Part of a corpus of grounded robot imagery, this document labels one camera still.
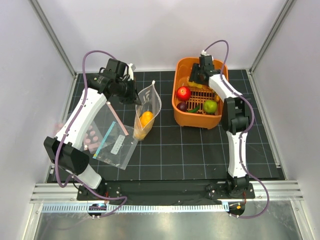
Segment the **red apple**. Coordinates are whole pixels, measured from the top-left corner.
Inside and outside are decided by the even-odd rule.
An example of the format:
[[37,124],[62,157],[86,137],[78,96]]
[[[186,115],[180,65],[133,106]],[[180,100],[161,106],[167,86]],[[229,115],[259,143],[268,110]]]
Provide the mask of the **red apple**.
[[188,101],[191,97],[191,90],[189,87],[187,86],[181,86],[178,88],[177,92],[176,92],[176,97],[180,100],[180,101]]

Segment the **orange plastic basket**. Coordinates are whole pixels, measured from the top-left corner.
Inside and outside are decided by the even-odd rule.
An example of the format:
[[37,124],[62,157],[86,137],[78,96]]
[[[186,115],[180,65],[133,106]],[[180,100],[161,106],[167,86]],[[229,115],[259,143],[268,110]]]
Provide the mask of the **orange plastic basket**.
[[[203,110],[203,104],[206,100],[214,100],[215,91],[207,86],[203,86],[202,89],[200,89],[188,85],[192,66],[194,63],[198,64],[199,62],[198,57],[185,57],[180,59],[176,65],[171,98],[173,115],[177,124],[182,127],[213,129],[221,121],[223,102],[220,100],[219,103],[217,103],[215,113],[208,114]],[[191,91],[189,100],[185,101],[187,104],[186,112],[177,109],[177,104],[182,102],[177,98],[177,90],[182,86],[189,87]],[[197,105],[200,105],[197,113],[188,113],[189,110],[194,109]]]

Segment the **white dotted zip bag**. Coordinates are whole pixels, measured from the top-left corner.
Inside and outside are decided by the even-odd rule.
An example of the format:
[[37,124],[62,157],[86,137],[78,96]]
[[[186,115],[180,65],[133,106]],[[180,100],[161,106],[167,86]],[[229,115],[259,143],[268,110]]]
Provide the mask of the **white dotted zip bag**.
[[162,108],[162,101],[156,90],[156,81],[153,80],[150,85],[142,89],[138,97],[141,105],[135,107],[133,136],[138,141],[142,141],[152,129],[155,118]]

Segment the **small orange fruit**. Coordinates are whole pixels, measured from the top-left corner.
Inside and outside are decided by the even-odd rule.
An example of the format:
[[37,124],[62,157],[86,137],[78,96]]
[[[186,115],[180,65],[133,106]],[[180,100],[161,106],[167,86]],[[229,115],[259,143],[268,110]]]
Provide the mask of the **small orange fruit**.
[[141,126],[144,128],[152,119],[154,115],[151,111],[145,111],[139,118]]

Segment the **yellow mango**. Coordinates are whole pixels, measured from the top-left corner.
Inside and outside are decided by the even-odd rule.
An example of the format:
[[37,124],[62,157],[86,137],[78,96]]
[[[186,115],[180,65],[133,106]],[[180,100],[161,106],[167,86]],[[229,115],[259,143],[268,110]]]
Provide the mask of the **yellow mango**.
[[147,136],[147,134],[150,132],[150,130],[151,129],[149,127],[141,128],[141,127],[135,126],[133,130],[133,136],[138,141],[143,141]]

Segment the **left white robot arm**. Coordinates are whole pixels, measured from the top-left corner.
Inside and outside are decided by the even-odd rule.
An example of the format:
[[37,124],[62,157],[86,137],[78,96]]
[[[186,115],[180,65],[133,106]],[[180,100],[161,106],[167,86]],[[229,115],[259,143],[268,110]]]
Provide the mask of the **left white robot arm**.
[[62,169],[89,187],[94,200],[106,195],[103,178],[90,166],[90,157],[81,151],[89,125],[110,97],[121,104],[141,104],[132,63],[110,58],[99,73],[83,75],[84,89],[67,122],[54,137],[46,137],[45,150],[54,164],[55,172]]

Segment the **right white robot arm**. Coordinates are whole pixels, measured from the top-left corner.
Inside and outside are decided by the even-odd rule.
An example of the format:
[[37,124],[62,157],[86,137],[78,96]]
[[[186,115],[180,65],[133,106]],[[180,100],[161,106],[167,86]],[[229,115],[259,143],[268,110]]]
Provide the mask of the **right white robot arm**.
[[225,194],[240,198],[249,189],[250,176],[246,166],[246,140],[252,126],[250,103],[227,80],[221,69],[216,69],[211,55],[202,51],[199,63],[192,66],[189,81],[213,89],[223,101],[221,125],[229,144],[229,166],[225,181]]

